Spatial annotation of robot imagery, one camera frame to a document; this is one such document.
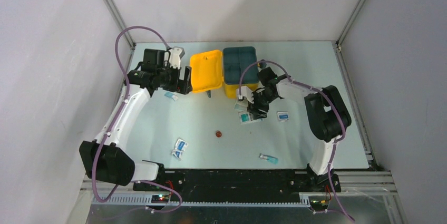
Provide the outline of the yellow medicine kit box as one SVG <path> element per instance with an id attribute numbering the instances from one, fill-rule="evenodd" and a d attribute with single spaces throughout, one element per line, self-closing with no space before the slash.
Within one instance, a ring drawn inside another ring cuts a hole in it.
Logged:
<path id="1" fill-rule="evenodd" d="M 240 83 L 228 85 L 224 82 L 222 51 L 203 52 L 190 58 L 191 84 L 194 94 L 210 92 L 223 87 L 227 98 L 237 98 L 236 90 Z M 256 90 L 259 84 L 257 65 L 245 69 L 239 81 L 242 81 L 241 85 L 248 86 L 252 91 Z"/>

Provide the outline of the teal medical gauze packet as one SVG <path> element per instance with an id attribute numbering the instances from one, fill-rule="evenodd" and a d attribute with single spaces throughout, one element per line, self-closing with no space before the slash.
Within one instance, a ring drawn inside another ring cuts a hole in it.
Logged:
<path id="1" fill-rule="evenodd" d="M 253 115 L 247 111 L 241 111 L 238 113 L 238 117 L 239 117 L 239 121 L 240 124 L 250 124 L 250 123 L 255 123 L 255 122 L 261 122 L 264 119 L 260 118 L 260 119 L 255 119 L 253 117 Z"/>

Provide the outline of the white long gauze packet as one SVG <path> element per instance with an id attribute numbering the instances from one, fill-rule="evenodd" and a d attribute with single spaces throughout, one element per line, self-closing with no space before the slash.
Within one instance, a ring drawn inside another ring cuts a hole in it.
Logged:
<path id="1" fill-rule="evenodd" d="M 234 109 L 238 111 L 246 111 L 247 103 L 245 101 L 236 100 L 234 103 Z"/>

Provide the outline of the white blue alcohol pad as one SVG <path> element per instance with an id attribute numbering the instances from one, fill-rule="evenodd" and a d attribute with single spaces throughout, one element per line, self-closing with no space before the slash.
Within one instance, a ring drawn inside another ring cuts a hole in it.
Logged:
<path id="1" fill-rule="evenodd" d="M 177 158 L 178 160 L 181 160 L 183 151 L 172 150 L 171 155 Z"/>
<path id="2" fill-rule="evenodd" d="M 185 140 L 183 140 L 181 138 L 178 138 L 176 143 L 175 143 L 175 148 L 174 149 L 176 151 L 183 152 L 187 148 L 187 146 L 188 146 L 188 143 Z"/>

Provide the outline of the teal divided tray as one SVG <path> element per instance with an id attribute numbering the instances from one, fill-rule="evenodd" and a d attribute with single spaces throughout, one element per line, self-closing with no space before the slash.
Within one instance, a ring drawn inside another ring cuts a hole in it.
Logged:
<path id="1" fill-rule="evenodd" d="M 257 62 L 256 49 L 252 46 L 226 47 L 223 55 L 223 77 L 228 85 L 239 84 L 244 70 L 252 63 Z"/>

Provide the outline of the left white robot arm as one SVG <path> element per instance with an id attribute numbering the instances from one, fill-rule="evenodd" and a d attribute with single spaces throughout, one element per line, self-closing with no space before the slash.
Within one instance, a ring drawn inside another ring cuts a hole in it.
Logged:
<path id="1" fill-rule="evenodd" d="M 142 111 L 157 89 L 188 94 L 192 91 L 191 67 L 181 67 L 184 49 L 145 49 L 143 60 L 127 73 L 121 97 L 104 128 L 92 141 L 83 141 L 79 152 L 91 180 L 126 186 L 146 180 L 153 190 L 166 186 L 161 164 L 133 160 L 127 153 L 130 133 Z"/>

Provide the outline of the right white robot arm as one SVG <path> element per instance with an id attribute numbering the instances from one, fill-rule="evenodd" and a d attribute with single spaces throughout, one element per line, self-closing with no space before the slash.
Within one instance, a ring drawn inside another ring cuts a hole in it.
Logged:
<path id="1" fill-rule="evenodd" d="M 306 183 L 311 190 L 321 191 L 328 184 L 327 176 L 332 176 L 337 144 L 352 123 L 339 90 L 333 85 L 317 88 L 299 83 L 287 74 L 278 76 L 269 67 L 262 69 L 258 77 L 262 87 L 248 96 L 247 109 L 255 120 L 266 118 L 269 105 L 276 99 L 304 103 L 310 130 L 319 139 L 308 164 Z"/>

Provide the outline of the teal header plastic bag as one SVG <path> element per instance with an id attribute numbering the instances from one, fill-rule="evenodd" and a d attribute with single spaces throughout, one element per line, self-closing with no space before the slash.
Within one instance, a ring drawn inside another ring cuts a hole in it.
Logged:
<path id="1" fill-rule="evenodd" d="M 174 100 L 174 101 L 177 101 L 177 100 L 178 100 L 178 96 L 175 95 L 175 94 L 173 94 L 173 93 L 171 93 L 171 92 L 166 92 L 166 93 L 164 94 L 164 96 L 167 97 L 167 98 L 170 98 L 170 99 L 172 99 L 172 100 Z"/>

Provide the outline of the small white blue sachet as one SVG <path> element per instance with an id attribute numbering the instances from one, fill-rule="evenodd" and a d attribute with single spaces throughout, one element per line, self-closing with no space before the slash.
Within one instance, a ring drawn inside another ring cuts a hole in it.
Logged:
<path id="1" fill-rule="evenodd" d="M 289 120 L 288 112 L 277 112 L 278 121 L 285 122 Z"/>

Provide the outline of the teal capped small tube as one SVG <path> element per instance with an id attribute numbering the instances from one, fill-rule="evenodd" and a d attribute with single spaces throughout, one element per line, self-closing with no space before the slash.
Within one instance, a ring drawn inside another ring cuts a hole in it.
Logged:
<path id="1" fill-rule="evenodd" d="M 269 163 L 272 164 L 277 164 L 278 163 L 278 159 L 276 157 L 270 156 L 270 155 L 266 155 L 266 154 L 260 154 L 259 158 L 265 161 L 268 161 Z"/>

